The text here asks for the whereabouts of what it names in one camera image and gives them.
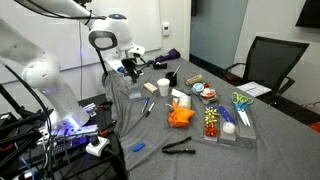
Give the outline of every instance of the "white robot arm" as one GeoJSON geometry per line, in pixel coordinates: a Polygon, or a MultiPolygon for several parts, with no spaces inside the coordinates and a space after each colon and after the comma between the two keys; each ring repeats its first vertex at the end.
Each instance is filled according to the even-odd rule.
{"type": "MultiPolygon", "coordinates": [[[[43,15],[76,19],[90,29],[89,42],[97,50],[116,48],[120,58],[140,56],[144,48],[132,43],[127,19],[119,14],[98,17],[73,0],[15,0],[24,7],[43,15]]],[[[37,88],[53,105],[53,129],[78,129],[89,115],[81,106],[71,88],[60,75],[60,63],[53,56],[31,43],[11,28],[0,17],[0,57],[24,66],[22,78],[37,88]]]]}

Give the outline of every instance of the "whiteboard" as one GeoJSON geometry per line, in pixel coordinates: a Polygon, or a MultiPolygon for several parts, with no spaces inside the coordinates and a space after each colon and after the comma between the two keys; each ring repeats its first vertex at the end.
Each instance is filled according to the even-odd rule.
{"type": "MultiPolygon", "coordinates": [[[[127,17],[133,42],[146,48],[146,51],[162,46],[159,0],[93,0],[87,3],[96,15],[108,16],[113,13],[127,17]]],[[[76,20],[48,18],[29,11],[13,0],[2,0],[0,17],[15,30],[46,52],[59,59],[61,70],[80,67],[79,22],[76,20]]],[[[82,37],[82,64],[99,62],[95,49],[88,41],[89,30],[80,24],[82,37]]],[[[115,49],[102,52],[104,58],[114,56],[115,49]]],[[[22,66],[6,59],[10,67],[21,73],[22,66]]],[[[0,66],[0,83],[15,78],[0,66]]]]}

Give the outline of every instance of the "gray tablecloth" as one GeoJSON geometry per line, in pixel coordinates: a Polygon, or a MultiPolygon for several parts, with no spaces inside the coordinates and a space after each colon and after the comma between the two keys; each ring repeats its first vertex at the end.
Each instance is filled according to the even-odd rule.
{"type": "Polygon", "coordinates": [[[252,148],[241,148],[203,139],[205,105],[192,95],[196,113],[185,128],[171,128],[167,122],[166,103],[172,97],[161,97],[143,88],[156,85],[168,71],[178,65],[177,89],[190,92],[185,79],[202,74],[220,94],[220,104],[231,107],[231,94],[239,91],[207,71],[182,59],[168,62],[168,69],[143,71],[138,79],[142,98],[130,100],[123,80],[110,72],[106,80],[106,96],[114,101],[113,118],[119,134],[130,179],[320,179],[320,135],[282,112],[255,99],[251,106],[257,139],[252,148]],[[145,98],[155,102],[149,117],[140,114],[145,98]],[[176,148],[197,150],[195,155],[168,155],[161,151],[166,144],[191,136],[192,141],[176,148]],[[139,143],[146,146],[138,152],[131,149],[139,143]]]}

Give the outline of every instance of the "paper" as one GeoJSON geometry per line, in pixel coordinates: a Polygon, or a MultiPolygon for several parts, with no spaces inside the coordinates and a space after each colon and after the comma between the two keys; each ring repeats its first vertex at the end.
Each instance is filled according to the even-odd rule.
{"type": "Polygon", "coordinates": [[[247,84],[238,86],[237,88],[250,94],[253,97],[257,97],[271,91],[271,89],[264,87],[256,82],[249,82],[247,84]]]}

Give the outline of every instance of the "black pliers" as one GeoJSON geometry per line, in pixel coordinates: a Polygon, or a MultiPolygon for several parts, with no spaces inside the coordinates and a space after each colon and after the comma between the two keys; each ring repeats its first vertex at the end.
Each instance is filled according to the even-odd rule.
{"type": "Polygon", "coordinates": [[[171,148],[173,146],[176,146],[178,144],[183,144],[187,141],[190,141],[192,138],[191,137],[187,137],[186,139],[182,140],[182,141],[179,141],[179,142],[176,142],[176,143],[171,143],[171,144],[168,144],[164,147],[162,147],[162,152],[163,153],[166,153],[166,154],[175,154],[175,153],[189,153],[189,154],[195,154],[196,153],[196,150],[191,150],[191,149],[180,149],[180,150],[170,150],[168,148],[171,148]]]}

